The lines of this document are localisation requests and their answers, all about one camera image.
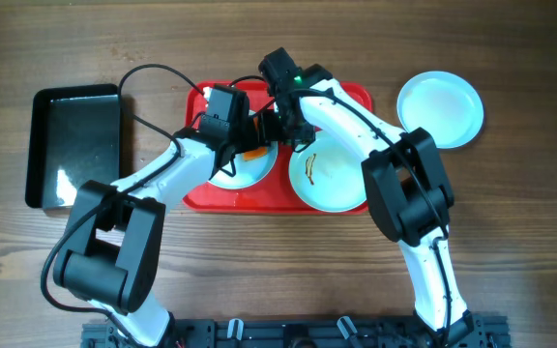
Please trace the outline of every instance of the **black plastic tray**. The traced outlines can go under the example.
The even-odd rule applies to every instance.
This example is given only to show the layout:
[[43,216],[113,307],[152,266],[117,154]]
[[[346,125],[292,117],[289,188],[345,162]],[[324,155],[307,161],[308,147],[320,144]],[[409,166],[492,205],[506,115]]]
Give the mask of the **black plastic tray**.
[[25,202],[64,208],[92,179],[120,177],[122,122],[114,84],[45,89],[34,97]]

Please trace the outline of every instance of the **wood grain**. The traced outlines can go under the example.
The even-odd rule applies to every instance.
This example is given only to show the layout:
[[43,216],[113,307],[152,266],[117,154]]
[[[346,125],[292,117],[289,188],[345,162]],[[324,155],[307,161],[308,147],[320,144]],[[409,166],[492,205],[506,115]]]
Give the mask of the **wood grain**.
[[[23,202],[34,94],[116,82],[148,62],[197,81],[229,79],[256,73],[279,46],[303,66],[364,84],[396,125],[396,95],[416,73],[450,71],[476,87],[484,132],[443,154],[456,194],[457,282],[471,309],[509,316],[515,347],[557,347],[557,2],[519,0],[0,1],[0,346],[78,346],[81,323],[98,319],[60,312],[40,294],[66,219]],[[159,126],[183,126],[181,81],[145,72],[128,91]],[[134,126],[131,168],[165,146]],[[155,289],[179,318],[409,314],[414,301],[396,245],[367,215],[178,207],[165,222]]]

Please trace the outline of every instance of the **small white plate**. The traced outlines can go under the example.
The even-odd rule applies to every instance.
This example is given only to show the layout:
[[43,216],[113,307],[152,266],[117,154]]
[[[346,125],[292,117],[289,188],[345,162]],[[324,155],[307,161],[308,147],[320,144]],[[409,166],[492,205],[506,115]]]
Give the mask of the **small white plate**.
[[289,180],[310,207],[327,213],[352,210],[366,201],[360,162],[325,131],[289,161]]
[[422,127],[440,149],[467,144],[481,130],[483,102],[463,78],[449,72],[423,72],[398,94],[398,119],[406,131]]
[[[276,141],[268,148],[268,154],[258,159],[243,160],[244,155],[238,154],[233,160],[236,166],[236,175],[232,178],[219,171],[210,180],[210,184],[221,189],[244,189],[253,186],[270,173],[278,155],[279,145]],[[231,164],[227,164],[223,169],[230,172]]]

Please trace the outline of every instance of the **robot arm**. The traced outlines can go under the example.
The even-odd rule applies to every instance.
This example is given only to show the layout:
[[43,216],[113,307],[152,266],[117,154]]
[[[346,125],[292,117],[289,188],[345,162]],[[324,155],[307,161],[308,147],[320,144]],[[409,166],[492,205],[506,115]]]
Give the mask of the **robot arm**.
[[[332,90],[335,97],[356,108],[394,143],[401,140],[401,134],[404,133],[404,130],[385,123],[359,105],[347,95],[335,79],[321,80],[311,86],[311,89],[318,91]],[[368,160],[369,154],[373,151],[382,152],[388,149],[388,144],[382,139],[377,138],[370,127],[360,118],[356,117],[353,112],[328,98],[303,97],[300,99],[300,107],[307,122],[327,131],[360,161]],[[369,207],[371,204],[374,204],[369,197],[367,199],[369,200]],[[434,331],[444,327],[447,315],[446,293],[442,275],[431,248],[433,239],[441,236],[442,231],[438,227],[421,237],[416,246],[410,246],[403,240],[398,241],[412,279],[412,284],[414,285],[416,312]],[[463,313],[467,310],[467,305],[461,299],[456,287],[453,266],[448,251],[448,241],[439,242],[439,248],[443,267],[446,270],[446,276],[451,289],[453,299],[451,323],[454,323],[461,319]]]
[[[214,89],[197,129],[176,133],[169,148],[143,169],[111,185],[88,182],[74,201],[68,226],[90,209],[168,165],[144,186],[88,219],[63,244],[53,279],[78,298],[111,313],[140,347],[173,347],[174,319],[151,292],[158,269],[164,215],[192,189],[210,180],[236,153],[256,147],[244,92]],[[96,229],[124,231],[121,246],[96,238]]]
[[[448,208],[454,203],[453,193],[434,142],[424,130],[407,134],[371,114],[341,88],[339,82],[320,66],[306,70],[297,67],[284,49],[270,53],[259,70],[268,80],[270,93],[277,99],[278,113],[287,126],[306,124],[321,128],[333,136],[363,163],[366,199],[373,220],[393,242],[398,242],[414,285],[416,313],[433,332],[447,322],[445,271],[452,298],[451,321],[462,318],[467,305],[459,295],[454,280],[448,242],[442,237],[430,208],[415,190],[413,178],[400,182],[396,173],[401,163],[386,140],[371,129],[380,129],[402,151],[419,174],[427,194],[444,225],[448,225]],[[360,113],[370,125],[353,111],[324,96],[307,96],[298,90],[312,89],[332,95]],[[438,262],[434,248],[439,249]]]

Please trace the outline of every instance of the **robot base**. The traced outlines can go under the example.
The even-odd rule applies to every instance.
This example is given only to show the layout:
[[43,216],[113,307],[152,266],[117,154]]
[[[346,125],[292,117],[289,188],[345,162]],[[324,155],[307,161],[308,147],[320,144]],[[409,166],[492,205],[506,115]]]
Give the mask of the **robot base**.
[[[389,316],[349,320],[352,331],[346,339],[336,321],[247,321],[177,320],[172,328],[179,341],[164,347],[186,348],[429,348],[434,344],[417,316]],[[470,332],[453,348],[511,348],[507,317],[468,313]],[[453,330],[450,334],[453,342]],[[111,322],[83,325],[81,348],[133,348]]]

